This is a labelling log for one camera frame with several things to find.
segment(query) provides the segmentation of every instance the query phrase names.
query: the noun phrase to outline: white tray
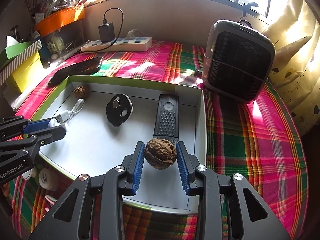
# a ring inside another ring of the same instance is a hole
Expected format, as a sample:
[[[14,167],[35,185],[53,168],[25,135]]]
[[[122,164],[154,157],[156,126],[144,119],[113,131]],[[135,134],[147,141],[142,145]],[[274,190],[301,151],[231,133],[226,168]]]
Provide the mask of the white tray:
[[[79,84],[69,83],[42,118],[72,109],[77,101],[72,91]],[[41,147],[41,155],[73,179],[83,173],[91,177],[105,174],[120,165],[126,155],[132,154],[138,141],[146,144],[153,136],[159,95],[168,93],[110,84],[90,83],[90,87],[92,92],[81,112],[69,122],[65,138]],[[199,162],[205,164],[203,93],[196,88],[176,88],[173,93],[180,96],[179,140],[185,143],[188,153],[196,154]],[[106,105],[117,93],[129,96],[133,112],[125,123],[116,128],[107,120]],[[157,170],[145,161],[137,194],[124,196],[123,200],[160,212],[188,214],[198,209],[198,198],[188,197],[182,188],[177,162],[165,170]]]

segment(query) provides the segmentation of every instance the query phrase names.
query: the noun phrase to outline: white paper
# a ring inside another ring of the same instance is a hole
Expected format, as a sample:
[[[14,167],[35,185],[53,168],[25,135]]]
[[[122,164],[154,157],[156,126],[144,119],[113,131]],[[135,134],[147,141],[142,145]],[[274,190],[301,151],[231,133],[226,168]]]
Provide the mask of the white paper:
[[[19,44],[19,42],[12,36],[7,36],[7,47]]]

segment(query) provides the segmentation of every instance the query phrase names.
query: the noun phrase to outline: yellow box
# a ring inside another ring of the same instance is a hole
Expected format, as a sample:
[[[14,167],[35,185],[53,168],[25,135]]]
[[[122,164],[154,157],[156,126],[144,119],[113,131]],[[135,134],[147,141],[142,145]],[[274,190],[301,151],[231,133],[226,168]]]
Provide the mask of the yellow box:
[[[22,93],[44,71],[39,52],[27,58],[6,80],[7,85]]]

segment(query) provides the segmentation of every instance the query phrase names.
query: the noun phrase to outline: white box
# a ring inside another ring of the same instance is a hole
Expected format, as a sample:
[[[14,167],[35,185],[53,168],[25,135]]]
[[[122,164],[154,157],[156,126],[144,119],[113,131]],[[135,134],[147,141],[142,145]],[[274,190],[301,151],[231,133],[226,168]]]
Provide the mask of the white box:
[[[34,120],[51,118],[71,110],[77,99],[73,90],[89,85],[91,93],[84,108],[69,122],[69,132],[61,141],[41,147],[40,156],[66,176],[75,179],[87,173],[105,174],[133,153],[138,141],[152,138],[160,94],[180,98],[179,140],[189,154],[206,164],[206,119],[201,89],[139,79],[70,76],[61,83],[37,111]],[[106,117],[111,98],[124,93],[132,101],[131,117],[120,127],[113,127]],[[159,212],[190,214],[198,210],[198,197],[188,197],[182,188],[177,162],[157,170],[144,162],[140,188],[127,204]]]

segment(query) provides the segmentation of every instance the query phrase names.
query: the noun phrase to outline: orange basket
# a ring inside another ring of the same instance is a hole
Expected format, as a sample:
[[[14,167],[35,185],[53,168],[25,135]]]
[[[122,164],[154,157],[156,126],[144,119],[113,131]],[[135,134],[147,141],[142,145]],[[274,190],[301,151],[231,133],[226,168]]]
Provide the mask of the orange basket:
[[[85,17],[84,5],[77,5],[71,8],[59,10],[43,19],[35,26],[35,31],[42,37],[54,32],[63,26],[66,26]]]

